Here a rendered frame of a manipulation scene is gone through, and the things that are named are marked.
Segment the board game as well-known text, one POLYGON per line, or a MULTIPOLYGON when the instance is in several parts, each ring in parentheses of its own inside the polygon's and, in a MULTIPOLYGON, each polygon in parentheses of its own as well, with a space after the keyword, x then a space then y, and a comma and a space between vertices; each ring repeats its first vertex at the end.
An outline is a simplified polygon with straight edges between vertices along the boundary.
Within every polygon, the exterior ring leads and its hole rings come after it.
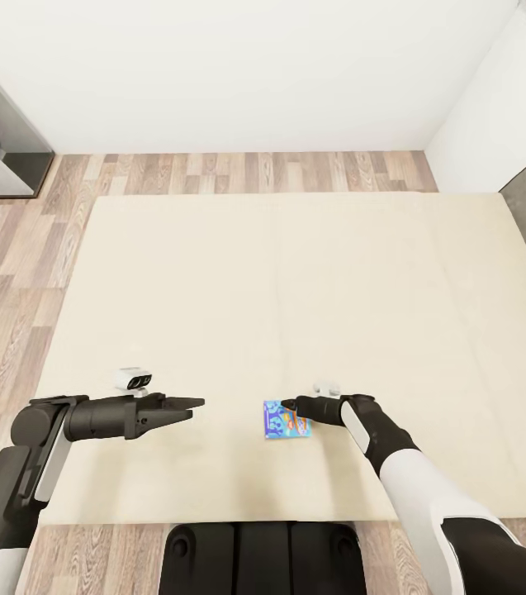
POLYGON ((264 401, 265 436, 269 438, 311 436, 310 419, 286 409, 282 400, 264 401))

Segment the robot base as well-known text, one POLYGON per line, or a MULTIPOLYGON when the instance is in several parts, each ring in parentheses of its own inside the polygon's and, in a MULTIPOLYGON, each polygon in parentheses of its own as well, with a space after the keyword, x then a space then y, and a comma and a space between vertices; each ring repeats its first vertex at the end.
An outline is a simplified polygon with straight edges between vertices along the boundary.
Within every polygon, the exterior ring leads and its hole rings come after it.
POLYGON ((159 595, 367 595, 354 521, 169 528, 159 595))

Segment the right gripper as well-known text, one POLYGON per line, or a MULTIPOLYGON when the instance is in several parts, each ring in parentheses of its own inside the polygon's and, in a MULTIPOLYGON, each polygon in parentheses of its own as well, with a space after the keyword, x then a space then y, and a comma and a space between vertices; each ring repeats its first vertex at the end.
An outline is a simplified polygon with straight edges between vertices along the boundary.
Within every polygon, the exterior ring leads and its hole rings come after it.
POLYGON ((286 409, 296 411, 298 417, 305 417, 314 421, 329 424, 326 417, 326 406, 332 397, 307 397, 299 395, 299 397, 291 398, 290 400, 281 401, 281 405, 286 409))

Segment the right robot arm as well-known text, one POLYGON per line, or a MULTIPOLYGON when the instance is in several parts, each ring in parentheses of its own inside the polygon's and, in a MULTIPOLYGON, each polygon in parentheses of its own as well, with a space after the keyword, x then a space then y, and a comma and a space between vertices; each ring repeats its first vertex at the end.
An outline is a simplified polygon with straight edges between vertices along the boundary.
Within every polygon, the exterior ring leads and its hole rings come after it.
POLYGON ((447 477, 368 394, 319 380, 286 409, 348 428, 386 490, 434 595, 526 595, 526 549, 447 477))

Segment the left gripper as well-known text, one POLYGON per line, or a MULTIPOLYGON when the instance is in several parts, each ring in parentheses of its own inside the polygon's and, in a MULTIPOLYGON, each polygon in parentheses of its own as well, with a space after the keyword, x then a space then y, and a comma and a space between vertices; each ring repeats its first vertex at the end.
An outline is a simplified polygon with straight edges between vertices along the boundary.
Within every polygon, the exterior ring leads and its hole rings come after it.
POLYGON ((205 398, 167 397, 161 392, 147 397, 105 397, 93 409, 91 428, 98 439, 124 436, 135 440, 149 430, 193 418, 190 408, 205 403, 205 398))

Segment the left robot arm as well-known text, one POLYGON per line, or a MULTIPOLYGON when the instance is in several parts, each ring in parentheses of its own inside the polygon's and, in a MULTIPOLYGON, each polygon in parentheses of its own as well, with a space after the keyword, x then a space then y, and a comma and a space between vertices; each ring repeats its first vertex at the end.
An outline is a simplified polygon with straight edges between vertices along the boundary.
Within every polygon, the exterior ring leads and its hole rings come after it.
POLYGON ((120 397, 45 396, 29 401, 13 420, 15 446, 0 451, 0 595, 15 595, 21 571, 72 442, 145 432, 193 418, 190 408, 205 398, 167 397, 144 387, 152 374, 139 367, 118 368, 111 386, 120 397))

